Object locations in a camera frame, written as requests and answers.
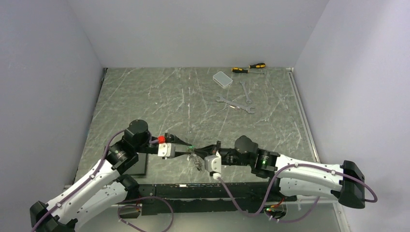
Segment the metal key organizer plate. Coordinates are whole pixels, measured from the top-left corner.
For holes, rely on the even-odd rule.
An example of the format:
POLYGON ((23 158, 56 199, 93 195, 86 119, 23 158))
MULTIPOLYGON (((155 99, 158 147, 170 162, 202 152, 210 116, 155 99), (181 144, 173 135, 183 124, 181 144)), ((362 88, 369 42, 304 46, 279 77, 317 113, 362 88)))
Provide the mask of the metal key organizer plate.
POLYGON ((188 155, 188 160, 191 160, 195 166, 195 168, 199 171, 202 172, 202 162, 201 162, 201 158, 196 155, 195 153, 191 153, 188 155))

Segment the clear plastic box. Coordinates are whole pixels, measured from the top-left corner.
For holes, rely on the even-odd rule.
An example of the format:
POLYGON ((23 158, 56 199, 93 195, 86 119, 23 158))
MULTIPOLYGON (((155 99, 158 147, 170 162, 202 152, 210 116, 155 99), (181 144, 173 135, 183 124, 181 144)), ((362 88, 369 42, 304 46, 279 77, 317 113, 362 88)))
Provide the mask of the clear plastic box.
POLYGON ((230 78, 222 71, 219 71, 216 74, 214 74, 213 80, 223 89, 229 87, 233 83, 232 78, 230 78))

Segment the large silver wrench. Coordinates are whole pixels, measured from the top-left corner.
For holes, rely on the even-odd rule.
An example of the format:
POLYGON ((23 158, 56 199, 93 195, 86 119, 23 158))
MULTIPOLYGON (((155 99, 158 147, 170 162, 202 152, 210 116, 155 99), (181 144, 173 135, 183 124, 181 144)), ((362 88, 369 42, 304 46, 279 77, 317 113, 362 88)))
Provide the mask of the large silver wrench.
POLYGON ((255 108, 254 108, 254 107, 242 105, 242 104, 236 103, 236 102, 234 102, 234 101, 227 100, 227 99, 225 99, 225 98, 224 98, 223 96, 221 96, 221 95, 217 95, 217 96, 216 96, 216 101, 217 101, 217 102, 224 102, 224 103, 226 103, 226 104, 229 104, 229 105, 231 105, 231 106, 234 106, 235 108, 242 109, 242 110, 246 111, 246 112, 249 113, 249 114, 254 114, 254 113, 255 113, 255 108))

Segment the yellow black screwdriver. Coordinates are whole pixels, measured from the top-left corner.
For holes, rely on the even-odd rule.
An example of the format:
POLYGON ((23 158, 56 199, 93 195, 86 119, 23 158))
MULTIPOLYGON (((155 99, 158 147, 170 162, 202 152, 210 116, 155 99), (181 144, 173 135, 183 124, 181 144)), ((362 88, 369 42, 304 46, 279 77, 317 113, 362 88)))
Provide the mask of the yellow black screwdriver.
POLYGON ((232 71, 233 73, 263 74, 263 72, 253 72, 253 71, 249 71, 249 70, 246 70, 246 69, 243 69, 243 68, 238 68, 238 67, 233 67, 233 68, 231 69, 231 71, 232 71))
POLYGON ((246 69, 263 69, 266 67, 265 63, 256 63, 256 64, 251 64, 246 67, 246 69))

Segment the small silver wrench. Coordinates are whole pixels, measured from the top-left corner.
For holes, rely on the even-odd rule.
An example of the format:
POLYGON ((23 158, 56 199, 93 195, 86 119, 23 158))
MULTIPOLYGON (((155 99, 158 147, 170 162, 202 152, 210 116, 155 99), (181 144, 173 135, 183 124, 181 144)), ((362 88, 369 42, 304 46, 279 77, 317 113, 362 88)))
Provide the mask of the small silver wrench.
POLYGON ((252 100, 251 100, 251 98, 249 97, 249 93, 248 93, 248 91, 247 91, 247 88, 246 88, 246 81, 240 81, 240 84, 241 84, 241 86, 242 86, 242 88, 243 88, 243 91, 244 91, 244 94, 245 94, 245 97, 246 97, 246 103, 247 104, 252 104, 252 100))

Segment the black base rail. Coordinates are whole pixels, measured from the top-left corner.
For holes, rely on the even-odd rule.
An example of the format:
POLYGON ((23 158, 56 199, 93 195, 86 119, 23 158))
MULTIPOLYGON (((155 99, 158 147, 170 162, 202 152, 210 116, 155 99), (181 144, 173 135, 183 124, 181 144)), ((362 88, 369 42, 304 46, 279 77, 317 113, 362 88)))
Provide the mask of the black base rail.
MULTIPOLYGON (((142 184, 129 175, 123 174, 116 179, 125 184, 126 197, 122 204, 142 206, 144 216, 168 213, 229 212, 236 207, 221 183, 189 184, 142 184)), ((286 197, 279 192, 279 181, 274 181, 268 190, 268 181, 233 182, 226 186, 239 207, 249 213, 256 212, 263 199, 266 203, 296 201, 295 196, 286 197)))

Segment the black flat box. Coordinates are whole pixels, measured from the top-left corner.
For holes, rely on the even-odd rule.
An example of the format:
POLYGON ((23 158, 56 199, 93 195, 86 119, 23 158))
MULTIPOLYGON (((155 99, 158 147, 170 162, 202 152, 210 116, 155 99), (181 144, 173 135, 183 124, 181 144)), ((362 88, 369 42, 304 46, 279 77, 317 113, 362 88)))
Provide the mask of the black flat box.
POLYGON ((127 170, 127 174, 137 178, 145 178, 147 173, 148 154, 139 153, 139 160, 127 170))

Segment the small silver key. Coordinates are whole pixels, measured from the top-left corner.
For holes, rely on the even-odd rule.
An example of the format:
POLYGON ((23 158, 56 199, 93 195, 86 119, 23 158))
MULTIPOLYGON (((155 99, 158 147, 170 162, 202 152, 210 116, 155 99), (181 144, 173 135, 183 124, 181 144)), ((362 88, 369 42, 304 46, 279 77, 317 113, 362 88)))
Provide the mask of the small silver key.
POLYGON ((240 108, 239 108, 239 107, 236 107, 236 106, 230 105, 229 107, 232 108, 232 109, 234 109, 234 110, 236 110, 236 111, 239 111, 239 110, 240 110, 240 108))

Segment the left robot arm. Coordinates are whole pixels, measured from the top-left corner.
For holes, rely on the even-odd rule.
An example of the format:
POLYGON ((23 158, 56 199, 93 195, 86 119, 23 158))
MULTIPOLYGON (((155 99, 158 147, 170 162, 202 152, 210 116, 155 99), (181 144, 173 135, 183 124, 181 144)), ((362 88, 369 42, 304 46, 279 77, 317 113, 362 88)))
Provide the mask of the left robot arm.
POLYGON ((30 209, 33 232, 76 232, 105 209, 123 201, 138 199, 139 184, 126 171, 139 161, 139 154, 155 154, 172 159, 175 145, 188 143, 173 134, 153 137, 144 120, 134 120, 119 132, 122 137, 104 148, 102 157, 78 181, 46 203, 38 201, 30 209))

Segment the yellow black screwdriver rear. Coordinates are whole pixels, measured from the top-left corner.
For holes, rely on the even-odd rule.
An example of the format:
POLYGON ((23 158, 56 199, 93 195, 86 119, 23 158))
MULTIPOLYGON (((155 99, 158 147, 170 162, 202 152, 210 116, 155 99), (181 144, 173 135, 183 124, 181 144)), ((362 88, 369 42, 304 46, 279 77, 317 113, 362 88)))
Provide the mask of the yellow black screwdriver rear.
POLYGON ((246 67, 246 69, 263 69, 266 67, 265 63, 256 63, 256 64, 251 64, 246 67))

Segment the yellow black screwdriver front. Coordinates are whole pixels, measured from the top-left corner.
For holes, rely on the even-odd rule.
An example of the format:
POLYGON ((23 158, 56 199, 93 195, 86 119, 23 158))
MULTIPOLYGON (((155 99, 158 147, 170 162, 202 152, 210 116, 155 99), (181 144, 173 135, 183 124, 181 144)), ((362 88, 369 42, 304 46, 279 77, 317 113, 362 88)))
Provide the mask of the yellow black screwdriver front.
POLYGON ((238 68, 238 67, 233 67, 233 68, 231 69, 231 71, 232 71, 233 73, 263 74, 263 72, 253 72, 253 71, 249 71, 249 70, 246 70, 246 69, 243 69, 243 68, 238 68))

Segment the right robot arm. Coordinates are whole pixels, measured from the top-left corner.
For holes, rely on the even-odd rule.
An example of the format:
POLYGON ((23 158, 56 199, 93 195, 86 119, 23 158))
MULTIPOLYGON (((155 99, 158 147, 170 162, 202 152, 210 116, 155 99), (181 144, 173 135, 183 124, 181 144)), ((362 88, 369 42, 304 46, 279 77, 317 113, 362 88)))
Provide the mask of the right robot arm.
POLYGON ((302 195, 337 200, 355 209, 363 209, 366 204, 365 176, 350 160, 342 164, 303 161, 261 149, 245 135, 233 148, 222 148, 217 142, 196 148, 194 153, 204 160, 205 169, 214 179, 221 177, 223 166, 249 166, 252 174, 269 179, 266 194, 273 201, 302 195))

